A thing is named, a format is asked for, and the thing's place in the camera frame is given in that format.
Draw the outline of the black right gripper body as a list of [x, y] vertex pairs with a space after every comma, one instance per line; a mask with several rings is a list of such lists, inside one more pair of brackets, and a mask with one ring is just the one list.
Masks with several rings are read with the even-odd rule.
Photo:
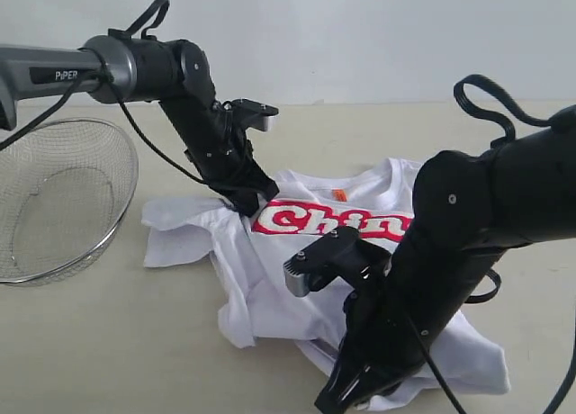
[[405, 238], [389, 253], [357, 238], [334, 258], [353, 291], [344, 305], [335, 387], [397, 387], [430, 358], [429, 349], [499, 261], [495, 248], [443, 251]]

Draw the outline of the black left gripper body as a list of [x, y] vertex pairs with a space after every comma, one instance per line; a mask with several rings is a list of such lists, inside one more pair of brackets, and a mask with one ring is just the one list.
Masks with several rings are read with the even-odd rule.
[[246, 131], [232, 124], [224, 103], [214, 95], [191, 94], [159, 101], [200, 182], [214, 191], [216, 187], [244, 186], [245, 166], [254, 160]]

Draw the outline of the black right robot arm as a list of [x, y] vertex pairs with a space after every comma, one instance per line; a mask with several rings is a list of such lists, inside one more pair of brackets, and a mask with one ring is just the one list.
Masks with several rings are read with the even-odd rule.
[[508, 250], [574, 237], [575, 110], [534, 125], [478, 157], [444, 150], [429, 159], [414, 184], [414, 220], [393, 252], [350, 227], [311, 246], [309, 288], [336, 278], [352, 288], [337, 361], [315, 401], [321, 412], [391, 393], [431, 365], [433, 343], [462, 305], [481, 301], [476, 286]]

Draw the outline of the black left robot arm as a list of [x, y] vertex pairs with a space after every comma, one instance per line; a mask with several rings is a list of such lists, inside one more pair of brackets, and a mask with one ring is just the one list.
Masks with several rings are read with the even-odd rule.
[[101, 104], [158, 103], [199, 173], [198, 183], [254, 215], [279, 193], [247, 136], [266, 131], [277, 108], [249, 99], [221, 102], [204, 51], [188, 40], [100, 35], [79, 49], [1, 48], [1, 127], [16, 128], [21, 100], [86, 93]]

